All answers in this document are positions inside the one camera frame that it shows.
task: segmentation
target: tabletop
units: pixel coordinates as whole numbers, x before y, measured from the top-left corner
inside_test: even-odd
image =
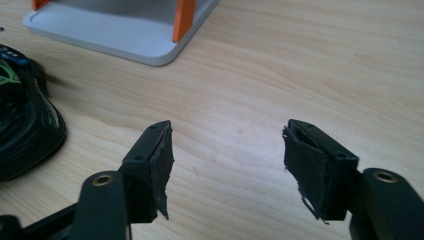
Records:
[[[0,1],[1,44],[43,65],[67,139],[0,183],[0,215],[23,226],[116,170],[148,126],[170,120],[169,221],[134,239],[350,239],[326,225],[285,170],[282,129],[310,122],[424,197],[424,1],[222,0],[172,63],[146,66],[31,34],[26,0]]]

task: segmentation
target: wood grain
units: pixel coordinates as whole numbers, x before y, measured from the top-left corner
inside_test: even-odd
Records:
[[[170,221],[134,239],[349,239],[304,207],[281,130],[311,122],[424,196],[424,2],[222,0],[180,56],[153,68],[32,35],[31,5],[0,2],[2,44],[40,62],[68,138],[48,162],[0,183],[0,214],[24,226],[77,201],[149,125],[169,119]]]

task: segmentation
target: orange plastic piece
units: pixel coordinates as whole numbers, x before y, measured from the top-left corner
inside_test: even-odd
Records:
[[[38,9],[44,7],[50,0],[32,0],[32,10],[37,11]]]
[[[173,42],[179,42],[193,24],[196,0],[178,0],[175,14]]]

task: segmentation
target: orange object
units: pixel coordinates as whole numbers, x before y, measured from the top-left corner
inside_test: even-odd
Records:
[[[32,0],[32,10],[37,11],[38,9],[44,7],[50,0]]]
[[[175,13],[173,42],[179,42],[193,24],[196,0],[178,0]]]

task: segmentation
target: orange support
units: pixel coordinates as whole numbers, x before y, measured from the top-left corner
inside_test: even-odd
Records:
[[[50,0],[32,0],[32,10],[37,11],[38,9],[44,7]]]
[[[193,24],[196,0],[178,0],[175,14],[173,42],[179,42]]]

